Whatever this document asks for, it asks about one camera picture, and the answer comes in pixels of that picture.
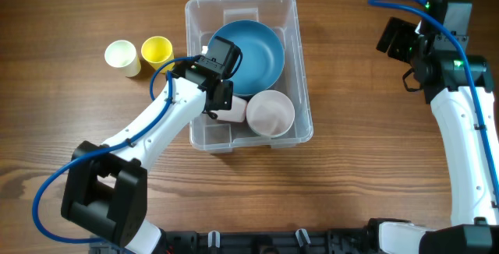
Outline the dark blue bowl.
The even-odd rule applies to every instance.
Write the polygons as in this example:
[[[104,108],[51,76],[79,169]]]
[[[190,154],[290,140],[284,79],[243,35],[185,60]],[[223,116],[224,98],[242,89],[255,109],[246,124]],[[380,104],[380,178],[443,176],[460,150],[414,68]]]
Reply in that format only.
[[[216,36],[234,43],[243,55],[242,64],[230,79],[234,95],[253,96],[278,81],[285,65],[285,50],[271,28],[253,20],[237,20],[217,30],[208,43],[209,48]]]

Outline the pink bowl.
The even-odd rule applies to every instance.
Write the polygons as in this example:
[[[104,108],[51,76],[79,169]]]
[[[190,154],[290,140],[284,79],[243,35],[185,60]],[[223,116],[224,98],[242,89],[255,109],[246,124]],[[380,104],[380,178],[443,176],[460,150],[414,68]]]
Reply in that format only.
[[[254,95],[246,107],[248,126],[259,136],[277,138],[286,134],[295,121],[292,101],[282,92],[265,90]]]

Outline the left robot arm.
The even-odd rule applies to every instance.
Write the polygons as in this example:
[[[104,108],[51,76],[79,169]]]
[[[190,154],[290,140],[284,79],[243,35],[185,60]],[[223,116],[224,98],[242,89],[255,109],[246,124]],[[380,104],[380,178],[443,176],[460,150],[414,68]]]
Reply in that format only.
[[[241,49],[222,37],[204,55],[176,59],[162,93],[135,120],[100,146],[75,149],[62,217],[130,252],[166,253],[165,232],[146,219],[148,173],[185,125],[231,108],[241,62]]]

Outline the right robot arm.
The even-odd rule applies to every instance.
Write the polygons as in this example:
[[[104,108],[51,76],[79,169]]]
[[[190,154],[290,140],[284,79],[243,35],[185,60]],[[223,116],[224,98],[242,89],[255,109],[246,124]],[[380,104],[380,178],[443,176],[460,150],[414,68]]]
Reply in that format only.
[[[494,83],[487,60],[470,55],[476,89],[466,82],[459,54],[443,35],[418,34],[416,25],[390,18],[377,50],[410,64],[437,121],[451,179],[451,226],[430,230],[413,223],[379,220],[376,247],[385,253],[496,253],[498,138]]]

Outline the pink cup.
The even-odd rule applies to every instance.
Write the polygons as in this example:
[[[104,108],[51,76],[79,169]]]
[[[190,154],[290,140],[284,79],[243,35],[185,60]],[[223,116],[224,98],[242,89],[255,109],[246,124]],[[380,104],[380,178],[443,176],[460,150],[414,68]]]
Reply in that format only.
[[[225,122],[244,122],[246,118],[247,101],[240,97],[232,97],[232,107],[230,110],[214,111],[217,120]]]

